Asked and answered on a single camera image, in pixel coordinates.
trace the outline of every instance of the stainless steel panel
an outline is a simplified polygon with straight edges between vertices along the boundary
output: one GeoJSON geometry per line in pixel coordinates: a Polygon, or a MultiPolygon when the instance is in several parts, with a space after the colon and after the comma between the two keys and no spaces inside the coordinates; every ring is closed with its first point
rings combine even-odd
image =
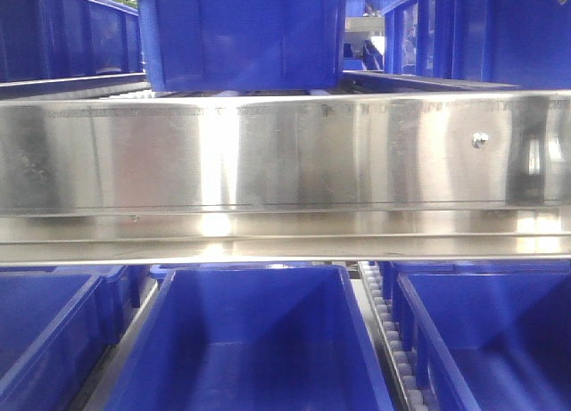
{"type": "Polygon", "coordinates": [[[570,96],[4,102],[0,214],[560,206],[570,96]]]}
{"type": "Polygon", "coordinates": [[[567,255],[570,102],[1,102],[0,260],[567,255]]]}

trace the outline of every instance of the screw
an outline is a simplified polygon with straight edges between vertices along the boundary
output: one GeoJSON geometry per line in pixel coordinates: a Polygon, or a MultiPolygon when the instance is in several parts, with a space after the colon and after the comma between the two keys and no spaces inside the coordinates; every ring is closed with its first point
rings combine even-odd
{"type": "Polygon", "coordinates": [[[472,146],[476,149],[480,149],[484,145],[486,145],[488,139],[490,139],[490,137],[488,136],[487,133],[484,132],[474,133],[472,135],[472,146]]]}

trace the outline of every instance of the metal bar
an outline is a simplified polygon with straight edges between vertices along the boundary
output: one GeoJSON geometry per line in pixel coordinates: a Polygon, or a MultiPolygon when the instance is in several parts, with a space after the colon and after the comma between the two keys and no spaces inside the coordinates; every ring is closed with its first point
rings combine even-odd
{"type": "Polygon", "coordinates": [[[43,79],[0,84],[0,100],[87,99],[147,88],[144,73],[43,79]]]}
{"type": "Polygon", "coordinates": [[[520,86],[501,83],[483,83],[459,79],[416,77],[409,75],[384,74],[374,71],[346,71],[343,83],[347,86],[359,86],[368,93],[408,93],[408,92],[474,92],[509,91],[520,86]]]}
{"type": "Polygon", "coordinates": [[[571,258],[569,236],[215,237],[0,244],[3,266],[234,262],[571,258]]]}

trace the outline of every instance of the metal edge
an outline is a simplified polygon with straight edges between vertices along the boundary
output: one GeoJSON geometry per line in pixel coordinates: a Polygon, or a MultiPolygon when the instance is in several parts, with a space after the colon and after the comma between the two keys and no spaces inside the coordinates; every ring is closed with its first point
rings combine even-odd
{"type": "MultiPolygon", "coordinates": [[[[360,261],[358,263],[358,270],[360,274],[361,281],[363,283],[363,288],[365,289],[365,294],[367,295],[368,303],[371,307],[371,311],[373,312],[376,329],[380,333],[381,338],[381,352],[384,355],[384,359],[389,363],[389,375],[391,376],[391,381],[393,382],[393,393],[396,393],[396,399],[398,400],[398,406],[402,410],[407,411],[416,411],[413,404],[410,401],[410,392],[409,389],[406,387],[405,382],[403,381],[401,375],[398,371],[398,363],[396,357],[393,353],[392,348],[390,347],[389,343],[390,340],[387,337],[387,331],[383,327],[383,322],[381,320],[380,312],[378,311],[377,305],[383,305],[385,303],[384,300],[377,300],[378,303],[375,302],[375,298],[373,297],[373,292],[371,291],[371,282],[368,280],[371,277],[371,270],[369,269],[369,265],[367,261],[360,261]]],[[[377,286],[379,287],[382,285],[382,281],[379,281],[377,277],[373,282],[377,282],[377,286]]]]}

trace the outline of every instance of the bolt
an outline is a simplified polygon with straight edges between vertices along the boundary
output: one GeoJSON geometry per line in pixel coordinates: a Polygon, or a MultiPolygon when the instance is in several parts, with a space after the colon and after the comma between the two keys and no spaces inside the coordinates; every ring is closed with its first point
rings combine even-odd
{"type": "Polygon", "coordinates": [[[486,145],[488,139],[490,139],[490,137],[488,136],[487,133],[484,132],[474,133],[472,135],[472,146],[476,149],[480,149],[484,145],[486,145]]]}

